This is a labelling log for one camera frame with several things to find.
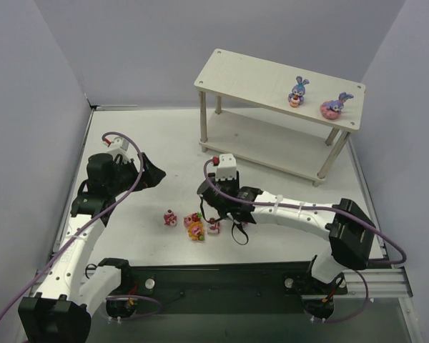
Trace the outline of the purple bunny holding cupcake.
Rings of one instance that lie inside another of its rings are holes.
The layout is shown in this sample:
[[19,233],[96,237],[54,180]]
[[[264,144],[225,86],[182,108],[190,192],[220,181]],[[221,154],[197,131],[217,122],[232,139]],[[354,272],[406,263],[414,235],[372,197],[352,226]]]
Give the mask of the purple bunny holding cupcake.
[[306,86],[310,83],[308,79],[303,79],[301,76],[296,77],[297,84],[293,86],[292,91],[288,95],[288,102],[292,108],[297,108],[305,101]]

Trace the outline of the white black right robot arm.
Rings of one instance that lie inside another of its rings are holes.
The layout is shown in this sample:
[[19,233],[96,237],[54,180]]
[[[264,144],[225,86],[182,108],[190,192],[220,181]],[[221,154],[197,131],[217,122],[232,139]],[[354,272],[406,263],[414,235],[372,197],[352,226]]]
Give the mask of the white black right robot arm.
[[310,275],[330,284],[344,270],[364,270],[369,265],[373,223],[350,199],[337,204],[309,204],[286,199],[255,187],[241,187],[239,179],[216,181],[210,173],[197,195],[222,219],[236,223],[276,224],[319,237],[328,248],[310,265]]

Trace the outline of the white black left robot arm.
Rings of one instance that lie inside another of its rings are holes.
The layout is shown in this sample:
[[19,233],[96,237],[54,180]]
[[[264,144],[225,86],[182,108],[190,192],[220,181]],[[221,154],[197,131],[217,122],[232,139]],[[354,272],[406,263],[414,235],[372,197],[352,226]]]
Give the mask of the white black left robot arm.
[[83,280],[85,268],[117,197],[156,187],[165,176],[147,156],[134,159],[124,153],[100,153],[89,157],[87,179],[72,202],[62,246],[35,294],[19,304],[29,342],[85,342],[92,315],[103,301],[136,291],[126,259],[101,260],[87,281]]

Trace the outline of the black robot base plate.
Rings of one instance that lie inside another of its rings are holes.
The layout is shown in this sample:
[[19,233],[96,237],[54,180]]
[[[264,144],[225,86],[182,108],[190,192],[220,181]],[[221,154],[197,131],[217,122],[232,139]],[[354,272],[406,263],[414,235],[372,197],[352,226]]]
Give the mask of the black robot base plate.
[[101,308],[109,317],[153,314],[299,314],[329,317],[332,298],[346,295],[339,273],[329,284],[310,275],[310,262],[130,267],[127,285]]

